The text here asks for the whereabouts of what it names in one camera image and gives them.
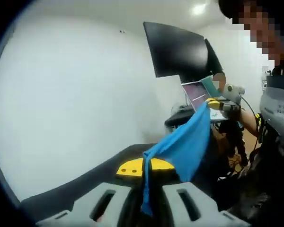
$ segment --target ceiling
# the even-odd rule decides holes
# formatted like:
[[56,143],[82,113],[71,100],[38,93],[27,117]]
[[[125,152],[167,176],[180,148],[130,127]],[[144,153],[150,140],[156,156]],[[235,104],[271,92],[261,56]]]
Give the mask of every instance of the ceiling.
[[[207,3],[205,12],[191,15],[191,8],[203,3]],[[143,21],[195,31],[225,20],[216,0],[39,0],[29,11],[89,17],[140,35],[144,34]]]

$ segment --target laptop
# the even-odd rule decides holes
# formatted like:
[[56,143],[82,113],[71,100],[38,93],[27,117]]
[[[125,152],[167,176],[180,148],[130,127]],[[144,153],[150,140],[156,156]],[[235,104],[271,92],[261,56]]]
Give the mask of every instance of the laptop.
[[[211,98],[206,87],[201,81],[182,84],[189,102],[191,103],[195,111],[205,102],[208,98]],[[219,110],[210,109],[210,119],[213,123],[218,123],[226,120]]]

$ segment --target person's arm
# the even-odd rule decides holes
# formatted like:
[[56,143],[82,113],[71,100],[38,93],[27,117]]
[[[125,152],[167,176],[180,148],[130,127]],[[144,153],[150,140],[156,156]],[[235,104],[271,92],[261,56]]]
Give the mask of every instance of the person's arm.
[[241,109],[239,121],[252,135],[258,137],[257,121],[253,113]]

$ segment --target laptop screen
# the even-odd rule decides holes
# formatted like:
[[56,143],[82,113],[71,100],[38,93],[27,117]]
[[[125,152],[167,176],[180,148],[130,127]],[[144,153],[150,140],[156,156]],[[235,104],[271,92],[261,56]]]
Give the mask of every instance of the laptop screen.
[[206,99],[210,98],[206,88],[200,81],[182,84],[182,87],[195,110],[197,110]]

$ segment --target ceiling light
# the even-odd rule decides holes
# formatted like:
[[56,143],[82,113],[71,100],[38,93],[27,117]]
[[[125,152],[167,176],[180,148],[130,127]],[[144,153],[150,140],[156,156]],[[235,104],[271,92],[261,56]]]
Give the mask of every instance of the ceiling light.
[[206,7],[206,3],[196,5],[192,8],[191,12],[192,12],[193,15],[200,15],[200,14],[204,13],[205,7]]

